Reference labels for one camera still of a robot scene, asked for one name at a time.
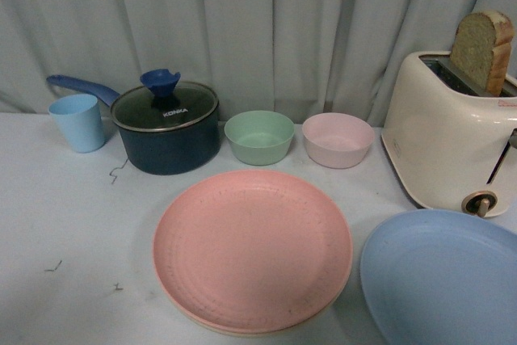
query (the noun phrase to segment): blue lid knob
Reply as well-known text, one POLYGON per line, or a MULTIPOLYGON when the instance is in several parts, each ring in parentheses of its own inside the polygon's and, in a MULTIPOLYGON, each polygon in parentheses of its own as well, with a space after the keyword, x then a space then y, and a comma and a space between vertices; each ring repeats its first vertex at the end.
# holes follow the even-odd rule
POLYGON ((156 69, 140 76, 142 84, 147 86, 156 97, 172 95, 181 74, 172 74, 168 69, 156 69))

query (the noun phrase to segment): pot lid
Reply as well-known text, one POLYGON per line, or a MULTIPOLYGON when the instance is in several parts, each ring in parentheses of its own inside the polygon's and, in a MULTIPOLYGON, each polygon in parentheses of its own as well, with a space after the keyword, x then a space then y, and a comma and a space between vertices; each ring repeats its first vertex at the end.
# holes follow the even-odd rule
POLYGON ((120 127, 140 132, 164 132, 185 128, 209 116, 219 100, 207 86, 179 83, 165 97, 139 86, 122 94, 111 105, 113 121, 120 127))

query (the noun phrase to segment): toaster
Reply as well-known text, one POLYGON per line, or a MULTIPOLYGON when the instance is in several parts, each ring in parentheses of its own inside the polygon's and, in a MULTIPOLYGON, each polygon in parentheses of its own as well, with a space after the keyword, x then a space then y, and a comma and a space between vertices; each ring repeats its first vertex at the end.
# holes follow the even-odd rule
POLYGON ((497 216, 517 195, 517 80, 507 75, 495 97, 449 54, 405 58, 381 140, 402 186, 424 208, 497 216))

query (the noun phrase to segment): table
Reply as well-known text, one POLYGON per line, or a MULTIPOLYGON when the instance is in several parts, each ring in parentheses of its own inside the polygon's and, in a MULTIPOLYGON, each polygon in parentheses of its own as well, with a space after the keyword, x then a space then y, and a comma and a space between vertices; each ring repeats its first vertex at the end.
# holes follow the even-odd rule
MULTIPOLYGON (((114 124, 107 143, 76 154, 47 115, 0 113, 0 343, 367 344, 385 343, 359 282, 365 240, 383 220, 418 206, 398 182, 380 142, 347 170, 319 166, 305 153, 301 126, 275 165, 322 189, 352 231, 350 279, 332 306, 305 324, 259 338, 199 326, 180 313, 154 274, 152 238, 169 203, 209 176, 254 169, 223 138, 204 166, 149 175, 127 162, 114 124)), ((517 231, 517 204, 490 222, 517 231)))

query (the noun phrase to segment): gray curtain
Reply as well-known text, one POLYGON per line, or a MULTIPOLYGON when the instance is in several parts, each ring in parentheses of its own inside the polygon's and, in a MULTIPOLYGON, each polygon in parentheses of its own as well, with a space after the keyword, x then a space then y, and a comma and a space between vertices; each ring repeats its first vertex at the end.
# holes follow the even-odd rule
POLYGON ((0 111, 45 113, 69 93, 50 74, 124 92, 168 68, 210 85, 222 120, 340 111, 379 126, 406 55, 449 50, 471 11, 517 21, 515 1, 0 0, 0 111))

